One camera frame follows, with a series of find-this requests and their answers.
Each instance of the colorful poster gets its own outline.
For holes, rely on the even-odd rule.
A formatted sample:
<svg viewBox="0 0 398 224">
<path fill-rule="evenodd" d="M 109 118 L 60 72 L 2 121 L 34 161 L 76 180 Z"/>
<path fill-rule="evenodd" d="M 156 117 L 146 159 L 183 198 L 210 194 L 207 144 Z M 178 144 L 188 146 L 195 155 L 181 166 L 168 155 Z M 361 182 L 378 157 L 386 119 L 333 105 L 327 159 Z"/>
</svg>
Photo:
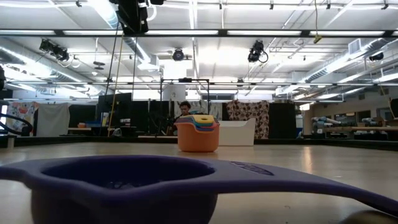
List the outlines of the colorful poster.
<svg viewBox="0 0 398 224">
<path fill-rule="evenodd" d="M 38 108 L 36 102 L 14 102 L 7 107 L 7 114 L 16 116 L 28 121 L 31 125 L 34 123 L 34 114 Z M 26 125 L 21 121 L 17 121 L 11 118 L 7 118 L 6 125 L 16 131 L 22 131 L 22 128 Z"/>
</svg>

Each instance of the curtain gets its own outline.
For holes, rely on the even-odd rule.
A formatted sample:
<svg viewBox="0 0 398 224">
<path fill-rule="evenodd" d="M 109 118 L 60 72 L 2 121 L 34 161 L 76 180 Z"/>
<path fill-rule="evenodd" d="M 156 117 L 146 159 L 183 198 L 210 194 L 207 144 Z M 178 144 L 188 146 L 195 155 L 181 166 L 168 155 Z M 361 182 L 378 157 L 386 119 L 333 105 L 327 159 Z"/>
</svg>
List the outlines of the curtain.
<svg viewBox="0 0 398 224">
<path fill-rule="evenodd" d="M 38 104 L 36 102 L 22 102 L 22 103 L 14 102 L 7 107 L 7 114 L 16 116 L 18 118 L 22 118 L 28 121 L 31 125 L 33 125 L 34 113 L 37 110 L 37 108 Z M 7 118 L 6 125 L 9 128 L 14 129 L 16 131 L 22 131 L 22 128 L 24 127 L 25 124 L 11 118 Z"/>
<path fill-rule="evenodd" d="M 174 103 L 174 115 L 175 117 L 178 117 L 181 115 L 180 111 L 180 103 L 181 101 L 176 101 Z M 191 104 L 191 110 L 190 113 L 196 114 L 196 113 L 204 113 L 207 114 L 207 101 L 201 100 L 201 101 L 190 101 Z M 213 115 L 216 119 L 222 120 L 223 118 L 223 104 L 222 103 L 212 103 L 210 102 L 210 114 Z"/>
<path fill-rule="evenodd" d="M 247 121 L 250 118 L 256 119 L 255 139 L 268 139 L 269 133 L 269 103 L 266 101 L 258 103 L 241 103 L 238 100 L 228 102 L 227 105 L 229 120 Z"/>
<path fill-rule="evenodd" d="M 69 104 L 39 104 L 37 137 L 59 137 L 68 134 Z"/>
</svg>

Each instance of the pole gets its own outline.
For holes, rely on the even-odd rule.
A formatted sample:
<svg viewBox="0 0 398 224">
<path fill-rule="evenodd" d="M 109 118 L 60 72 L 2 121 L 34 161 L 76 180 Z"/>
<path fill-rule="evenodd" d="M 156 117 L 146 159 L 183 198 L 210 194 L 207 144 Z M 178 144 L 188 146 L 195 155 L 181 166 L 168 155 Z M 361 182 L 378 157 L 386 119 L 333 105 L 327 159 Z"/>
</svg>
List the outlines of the pole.
<svg viewBox="0 0 398 224">
<path fill-rule="evenodd" d="M 207 80 L 207 114 L 210 115 L 210 82 Z"/>
</svg>

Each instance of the floral curtain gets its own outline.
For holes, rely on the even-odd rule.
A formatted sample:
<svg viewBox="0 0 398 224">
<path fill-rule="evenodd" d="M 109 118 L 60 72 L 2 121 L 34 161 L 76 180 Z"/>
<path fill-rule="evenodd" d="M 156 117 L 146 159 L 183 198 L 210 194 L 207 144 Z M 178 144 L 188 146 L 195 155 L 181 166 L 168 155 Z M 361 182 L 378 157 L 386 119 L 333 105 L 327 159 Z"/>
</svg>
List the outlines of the floral curtain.
<svg viewBox="0 0 398 224">
<path fill-rule="evenodd" d="M 229 120 L 247 121 L 256 119 L 255 139 L 268 139 L 269 133 L 269 103 L 266 101 L 258 103 L 241 103 L 238 100 L 227 103 Z"/>
</svg>

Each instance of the window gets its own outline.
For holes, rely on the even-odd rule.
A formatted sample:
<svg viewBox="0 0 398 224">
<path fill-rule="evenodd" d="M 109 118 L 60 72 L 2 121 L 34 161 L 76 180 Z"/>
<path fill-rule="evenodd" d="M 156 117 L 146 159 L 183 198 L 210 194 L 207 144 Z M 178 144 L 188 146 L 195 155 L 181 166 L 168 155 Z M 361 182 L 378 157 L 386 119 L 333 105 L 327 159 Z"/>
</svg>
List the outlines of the window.
<svg viewBox="0 0 398 224">
<path fill-rule="evenodd" d="M 386 121 L 391 121 L 394 118 L 392 117 L 392 113 L 390 108 L 379 108 L 377 109 L 377 116 L 385 119 Z"/>
<path fill-rule="evenodd" d="M 4 105 L 4 106 L 1 107 L 1 113 L 4 113 L 4 114 L 7 113 L 7 106 L 6 106 L 6 105 Z M 1 121 L 3 124 L 6 124 L 6 118 L 5 118 L 5 117 L 1 117 L 0 121 Z"/>
<path fill-rule="evenodd" d="M 362 119 L 371 117 L 371 111 L 360 111 L 357 112 L 357 115 L 358 115 L 358 122 L 362 122 Z"/>
</svg>

